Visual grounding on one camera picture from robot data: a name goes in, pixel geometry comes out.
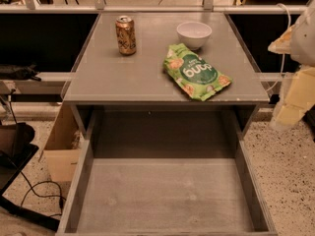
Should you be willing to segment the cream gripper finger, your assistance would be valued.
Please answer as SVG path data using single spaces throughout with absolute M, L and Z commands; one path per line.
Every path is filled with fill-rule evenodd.
M 301 66 L 293 74 L 286 74 L 280 90 L 270 126 L 276 131 L 294 127 L 315 105 L 315 68 Z
M 276 54 L 290 54 L 291 36 L 293 30 L 294 26 L 290 26 L 279 38 L 268 46 L 268 50 Z

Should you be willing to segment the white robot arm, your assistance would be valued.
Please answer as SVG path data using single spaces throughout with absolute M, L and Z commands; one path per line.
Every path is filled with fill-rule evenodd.
M 315 105 L 315 4 L 311 2 L 292 26 L 269 46 L 273 53 L 289 55 L 300 65 L 282 82 L 271 127 L 284 131 L 295 126 Z

